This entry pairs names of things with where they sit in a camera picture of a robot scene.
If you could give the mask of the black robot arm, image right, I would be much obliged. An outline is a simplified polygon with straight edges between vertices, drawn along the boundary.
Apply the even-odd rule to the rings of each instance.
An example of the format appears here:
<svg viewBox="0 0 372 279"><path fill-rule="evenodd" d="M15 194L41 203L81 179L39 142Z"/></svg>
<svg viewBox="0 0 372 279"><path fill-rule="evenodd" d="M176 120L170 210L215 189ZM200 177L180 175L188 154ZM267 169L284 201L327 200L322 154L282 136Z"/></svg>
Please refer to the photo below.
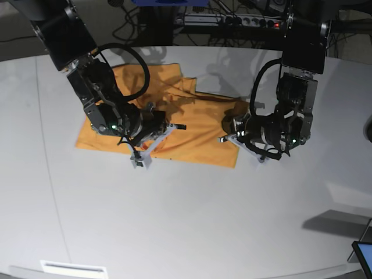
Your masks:
<svg viewBox="0 0 372 279"><path fill-rule="evenodd" d="M314 75L323 74L328 36L339 4L335 1L254 1L261 12L283 19L282 56L267 62L253 83L249 110L229 122L227 135L238 147L279 160L282 154L303 145L310 138L313 105L317 90ZM273 113L259 115L255 108L258 87L264 73L278 65L277 104Z"/></svg>

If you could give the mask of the black robot arm, image left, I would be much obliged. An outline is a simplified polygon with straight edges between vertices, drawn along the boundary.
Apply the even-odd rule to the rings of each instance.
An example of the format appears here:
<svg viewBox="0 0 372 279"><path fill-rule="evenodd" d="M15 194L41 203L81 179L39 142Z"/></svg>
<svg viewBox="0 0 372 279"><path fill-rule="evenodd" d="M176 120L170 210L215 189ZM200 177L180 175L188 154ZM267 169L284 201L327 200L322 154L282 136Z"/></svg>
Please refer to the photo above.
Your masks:
<svg viewBox="0 0 372 279"><path fill-rule="evenodd" d="M149 104L140 109L133 100L147 92L151 75L143 58L120 43L97 45L72 1L10 1L31 23L58 71L67 79L82 103L91 128L100 135L120 138L120 143L141 146L162 140L170 132L166 114ZM105 58L106 49L128 52L144 72L144 84L134 94L123 95Z"/></svg>

